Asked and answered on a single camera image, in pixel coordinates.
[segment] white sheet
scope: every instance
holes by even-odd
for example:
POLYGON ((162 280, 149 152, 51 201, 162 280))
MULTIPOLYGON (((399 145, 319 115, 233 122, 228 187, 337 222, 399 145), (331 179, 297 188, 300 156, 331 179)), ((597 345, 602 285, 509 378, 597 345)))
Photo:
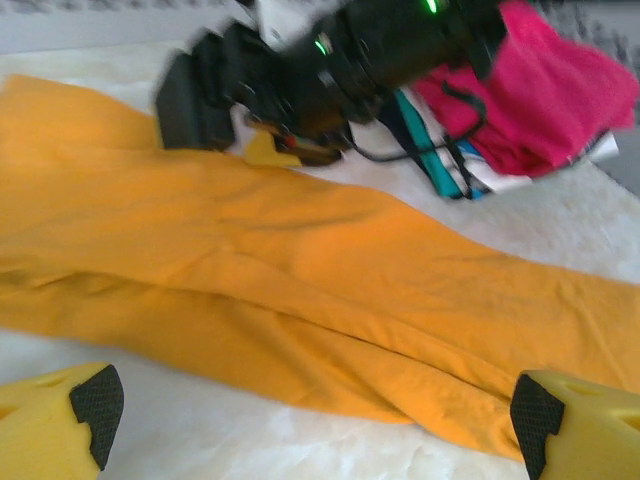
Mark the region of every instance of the white sheet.
MULTIPOLYGON (((86 85, 147 109, 172 46, 0 56, 0 77, 25 73, 86 85)), ((397 148, 377 128, 358 137, 370 150, 397 148)), ((640 202, 591 165, 477 204, 436 198, 409 163, 373 165, 349 155, 313 173, 389 192, 495 248, 640 282, 640 202)), ((447 444, 419 428, 299 411, 122 352, 0 330, 0 383, 94 360, 113 362, 126 391, 103 480, 527 478, 520 464, 447 444)))

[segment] wrinkled fabric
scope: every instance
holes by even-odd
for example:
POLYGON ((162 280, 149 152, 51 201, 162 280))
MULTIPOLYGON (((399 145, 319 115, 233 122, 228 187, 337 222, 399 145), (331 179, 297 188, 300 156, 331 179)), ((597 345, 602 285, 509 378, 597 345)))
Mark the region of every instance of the wrinkled fabric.
POLYGON ((447 96, 444 81, 485 102, 488 124, 471 141, 502 174, 546 175, 602 133, 633 126, 639 86, 625 66, 562 38, 524 0, 500 9, 508 36, 485 83, 470 67, 443 66, 412 86, 449 134, 461 135, 477 114, 447 96))
POLYGON ((523 370, 640 393, 639 286, 371 189, 162 151, 153 119, 90 90, 12 78, 0 179, 2 327, 516 459, 523 370))

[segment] teal fabric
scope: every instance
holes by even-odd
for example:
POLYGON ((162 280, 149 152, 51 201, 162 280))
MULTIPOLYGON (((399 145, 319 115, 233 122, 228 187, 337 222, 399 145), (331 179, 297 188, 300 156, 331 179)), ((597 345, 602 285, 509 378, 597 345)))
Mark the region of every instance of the teal fabric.
MULTIPOLYGON (((420 114, 413 105, 411 105, 411 102, 409 102, 402 91, 396 91, 396 99, 398 100, 398 105, 400 106, 400 110, 402 111, 402 115, 416 146, 420 149, 432 147, 433 141, 429 137, 420 114)), ((442 165, 437 152, 422 154, 420 155, 420 159, 424 168, 429 172, 431 181, 438 195, 448 198, 459 198, 462 195, 458 184, 456 184, 451 174, 444 165, 442 165)))

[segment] pink towel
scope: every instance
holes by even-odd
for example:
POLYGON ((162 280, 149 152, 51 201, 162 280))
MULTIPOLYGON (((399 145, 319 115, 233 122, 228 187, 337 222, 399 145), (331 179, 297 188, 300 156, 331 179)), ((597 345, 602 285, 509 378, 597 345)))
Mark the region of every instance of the pink towel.
POLYGON ((463 133, 477 117, 442 92, 444 80, 485 101, 488 124, 472 143, 503 174, 547 174, 598 134, 633 125, 639 86, 626 67, 564 39, 524 1, 505 2, 501 11, 509 35, 486 83, 470 67, 441 67, 413 86, 450 134, 463 133))

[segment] orange fabric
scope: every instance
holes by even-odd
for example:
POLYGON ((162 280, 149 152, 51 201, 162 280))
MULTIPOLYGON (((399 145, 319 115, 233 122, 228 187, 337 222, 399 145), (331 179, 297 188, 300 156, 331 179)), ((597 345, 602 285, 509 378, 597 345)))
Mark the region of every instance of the orange fabric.
POLYGON ((640 287, 477 245, 402 202, 163 152, 78 87, 0 95, 0 325, 520 459, 524 369, 640 393, 640 287))

